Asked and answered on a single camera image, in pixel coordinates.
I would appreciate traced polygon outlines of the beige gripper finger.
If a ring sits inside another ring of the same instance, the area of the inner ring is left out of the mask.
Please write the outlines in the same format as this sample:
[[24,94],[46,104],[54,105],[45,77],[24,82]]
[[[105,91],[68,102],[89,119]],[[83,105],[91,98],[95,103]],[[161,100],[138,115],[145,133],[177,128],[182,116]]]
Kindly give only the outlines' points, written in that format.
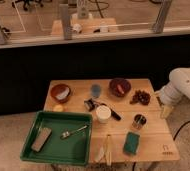
[[160,100],[160,96],[159,96],[159,92],[156,91],[155,92],[155,96],[160,104],[160,107],[161,107],[161,114],[160,114],[160,117],[162,119],[166,119],[170,114],[171,112],[173,111],[174,107],[173,106],[169,106],[169,105],[164,105],[161,100]]

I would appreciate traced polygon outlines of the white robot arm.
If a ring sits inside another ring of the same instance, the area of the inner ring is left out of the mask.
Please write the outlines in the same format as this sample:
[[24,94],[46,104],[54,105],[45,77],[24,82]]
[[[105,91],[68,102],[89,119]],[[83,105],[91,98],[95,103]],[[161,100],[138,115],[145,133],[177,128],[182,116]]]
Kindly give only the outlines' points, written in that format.
[[169,82],[155,94],[161,103],[160,117],[165,119],[183,96],[190,99],[190,67],[173,69],[169,73]]

